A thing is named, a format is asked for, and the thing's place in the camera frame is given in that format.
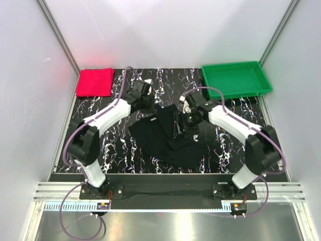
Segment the black t shirt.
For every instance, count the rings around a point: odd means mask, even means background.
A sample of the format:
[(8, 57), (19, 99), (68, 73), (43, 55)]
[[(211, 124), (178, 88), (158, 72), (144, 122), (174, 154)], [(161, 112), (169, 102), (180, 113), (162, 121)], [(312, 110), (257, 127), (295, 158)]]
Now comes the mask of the black t shirt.
[(156, 113), (128, 128), (136, 145), (152, 158), (177, 167), (197, 169), (204, 155), (202, 145), (197, 137), (178, 131), (177, 107), (157, 104), (155, 110)]

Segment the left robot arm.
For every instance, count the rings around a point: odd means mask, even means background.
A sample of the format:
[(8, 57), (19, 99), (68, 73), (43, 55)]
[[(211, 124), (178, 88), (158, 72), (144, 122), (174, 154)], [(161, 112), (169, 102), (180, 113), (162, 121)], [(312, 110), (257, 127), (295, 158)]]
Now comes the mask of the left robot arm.
[(91, 193), (98, 199), (108, 194), (108, 179), (100, 168), (98, 157), (101, 136), (114, 124), (132, 113), (152, 112), (154, 95), (152, 80), (138, 80), (116, 100), (96, 114), (74, 123), (74, 132), (63, 150), (63, 160), (69, 157), (85, 177)]

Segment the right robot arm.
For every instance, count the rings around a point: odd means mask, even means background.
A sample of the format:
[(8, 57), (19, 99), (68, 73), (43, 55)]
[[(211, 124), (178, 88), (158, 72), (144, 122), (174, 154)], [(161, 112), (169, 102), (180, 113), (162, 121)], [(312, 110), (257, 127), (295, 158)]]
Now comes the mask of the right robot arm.
[(208, 122), (224, 129), (243, 145), (244, 165), (230, 181), (230, 197), (241, 198), (249, 184), (282, 159), (279, 140), (272, 126), (253, 124), (228, 110), (222, 102), (206, 100), (198, 92), (182, 95), (179, 101), (183, 104), (183, 130)]

